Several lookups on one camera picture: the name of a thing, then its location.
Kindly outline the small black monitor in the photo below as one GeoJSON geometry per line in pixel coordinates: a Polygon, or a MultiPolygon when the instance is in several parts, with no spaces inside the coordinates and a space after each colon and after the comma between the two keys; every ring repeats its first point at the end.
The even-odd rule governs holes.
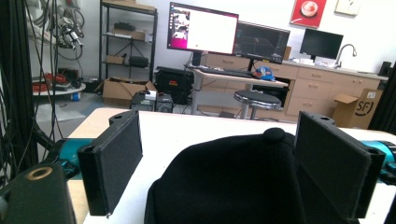
{"type": "Polygon", "coordinates": [[[339,34],[306,29],[300,52],[309,55],[313,61],[317,57],[335,59],[342,40],[343,36],[339,34]]]}

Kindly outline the black keyboard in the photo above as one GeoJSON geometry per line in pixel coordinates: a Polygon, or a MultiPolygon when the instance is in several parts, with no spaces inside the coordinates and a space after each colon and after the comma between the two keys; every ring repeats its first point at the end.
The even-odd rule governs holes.
{"type": "Polygon", "coordinates": [[[217,74],[223,76],[253,78],[253,75],[245,72],[235,72],[230,70],[219,70],[213,68],[199,68],[199,70],[204,73],[217,74]]]}

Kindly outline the black metal frame post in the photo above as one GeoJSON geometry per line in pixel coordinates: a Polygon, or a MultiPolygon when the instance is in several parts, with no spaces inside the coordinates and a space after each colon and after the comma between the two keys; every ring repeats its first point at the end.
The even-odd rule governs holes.
{"type": "Polygon", "coordinates": [[[0,0],[0,104],[5,107],[2,153],[8,176],[38,163],[25,2],[0,0]]]}

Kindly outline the black metal shelf rack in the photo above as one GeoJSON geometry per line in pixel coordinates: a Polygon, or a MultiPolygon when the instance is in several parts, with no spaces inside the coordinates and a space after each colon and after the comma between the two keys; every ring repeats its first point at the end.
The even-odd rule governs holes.
{"type": "Polygon", "coordinates": [[[100,0],[99,78],[152,80],[158,11],[137,0],[100,0]]]}

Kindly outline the round black stool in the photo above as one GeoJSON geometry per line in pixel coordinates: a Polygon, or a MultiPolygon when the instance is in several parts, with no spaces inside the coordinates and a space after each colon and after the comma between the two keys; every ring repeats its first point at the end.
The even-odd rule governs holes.
{"type": "Polygon", "coordinates": [[[280,110],[282,102],[273,95],[258,92],[240,90],[236,91],[233,98],[242,104],[240,119],[245,119],[248,109],[251,107],[250,118],[254,119],[258,108],[267,110],[280,110]]]}

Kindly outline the blue plastic bag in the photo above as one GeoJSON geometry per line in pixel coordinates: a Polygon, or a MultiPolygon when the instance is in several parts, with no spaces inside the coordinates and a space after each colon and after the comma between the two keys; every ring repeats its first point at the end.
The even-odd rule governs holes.
{"type": "Polygon", "coordinates": [[[271,70],[270,67],[267,66],[260,66],[254,71],[253,75],[261,80],[266,80],[266,81],[276,80],[276,78],[273,75],[273,71],[271,70]]]}

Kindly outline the round white platform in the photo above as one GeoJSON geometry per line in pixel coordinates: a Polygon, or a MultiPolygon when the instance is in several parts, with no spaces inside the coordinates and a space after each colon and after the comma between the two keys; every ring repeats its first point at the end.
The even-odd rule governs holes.
{"type": "Polygon", "coordinates": [[[86,89],[86,85],[81,83],[78,88],[74,88],[70,84],[63,86],[56,86],[54,90],[42,90],[41,87],[38,87],[35,91],[33,91],[33,96],[66,96],[72,102],[77,102],[81,98],[81,93],[86,89]]]}

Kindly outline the dark wide computer monitor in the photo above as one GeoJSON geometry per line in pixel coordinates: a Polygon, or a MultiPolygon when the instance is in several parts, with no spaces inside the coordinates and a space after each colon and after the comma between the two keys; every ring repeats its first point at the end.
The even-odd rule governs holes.
{"type": "Polygon", "coordinates": [[[251,63],[282,64],[289,37],[289,30],[240,21],[236,26],[233,55],[250,59],[251,63]]]}

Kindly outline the black cap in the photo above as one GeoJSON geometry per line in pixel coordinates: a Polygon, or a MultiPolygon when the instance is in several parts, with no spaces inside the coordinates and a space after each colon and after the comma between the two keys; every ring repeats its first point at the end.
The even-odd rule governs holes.
{"type": "Polygon", "coordinates": [[[280,128],[183,149],[148,190],[144,224],[357,224],[297,170],[280,128]]]}

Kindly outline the light wooden desk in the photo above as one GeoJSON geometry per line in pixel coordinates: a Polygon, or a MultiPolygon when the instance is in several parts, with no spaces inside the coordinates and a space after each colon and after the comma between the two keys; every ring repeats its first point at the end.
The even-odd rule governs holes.
{"type": "Polygon", "coordinates": [[[192,69],[194,73],[194,83],[192,84],[192,103],[191,103],[191,114],[197,113],[198,105],[212,105],[212,106],[238,106],[242,109],[240,119],[245,119],[248,114],[248,105],[234,102],[233,95],[228,92],[216,92],[216,91],[203,91],[203,79],[207,78],[215,81],[229,81],[236,82],[245,85],[246,90],[252,90],[254,85],[264,87],[283,88],[288,87],[287,83],[280,81],[266,81],[253,78],[245,77],[229,77],[218,74],[211,74],[202,72],[199,69],[192,69]]]}

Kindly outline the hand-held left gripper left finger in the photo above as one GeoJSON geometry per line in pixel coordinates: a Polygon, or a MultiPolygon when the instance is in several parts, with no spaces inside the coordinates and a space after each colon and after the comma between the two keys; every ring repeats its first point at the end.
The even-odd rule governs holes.
{"type": "Polygon", "coordinates": [[[109,127],[78,150],[79,169],[92,216],[110,216],[143,157],[139,115],[119,113],[109,127]]]}

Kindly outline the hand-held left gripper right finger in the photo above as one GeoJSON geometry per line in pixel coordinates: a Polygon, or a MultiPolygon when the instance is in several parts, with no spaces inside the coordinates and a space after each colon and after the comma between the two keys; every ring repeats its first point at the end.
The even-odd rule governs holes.
{"type": "Polygon", "coordinates": [[[295,146],[305,217],[364,218],[386,154],[310,112],[299,114],[295,146]]]}

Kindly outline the black equipment case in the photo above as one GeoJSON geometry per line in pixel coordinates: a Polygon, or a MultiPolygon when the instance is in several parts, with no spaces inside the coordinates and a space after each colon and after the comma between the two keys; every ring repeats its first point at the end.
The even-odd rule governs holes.
{"type": "Polygon", "coordinates": [[[194,73],[192,71],[158,66],[154,86],[159,92],[171,95],[176,105],[186,105],[191,95],[194,73]]]}

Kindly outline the chrome faucet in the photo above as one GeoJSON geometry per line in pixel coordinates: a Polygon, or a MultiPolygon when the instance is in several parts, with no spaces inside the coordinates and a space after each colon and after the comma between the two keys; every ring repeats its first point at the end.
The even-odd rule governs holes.
{"type": "Polygon", "coordinates": [[[348,48],[348,47],[352,48],[352,57],[357,57],[358,53],[357,53],[356,47],[353,44],[350,44],[350,43],[349,44],[345,44],[344,46],[342,46],[339,49],[339,52],[338,52],[338,55],[336,57],[335,64],[334,64],[334,67],[333,67],[334,69],[338,69],[338,68],[342,67],[341,57],[343,55],[343,52],[344,52],[345,48],[348,48]]]}

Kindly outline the white wall picture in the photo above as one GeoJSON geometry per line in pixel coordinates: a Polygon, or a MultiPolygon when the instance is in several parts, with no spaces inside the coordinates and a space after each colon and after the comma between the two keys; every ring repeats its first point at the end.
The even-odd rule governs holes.
{"type": "Polygon", "coordinates": [[[361,2],[362,0],[337,0],[334,11],[344,15],[357,16],[361,8],[361,2]]]}

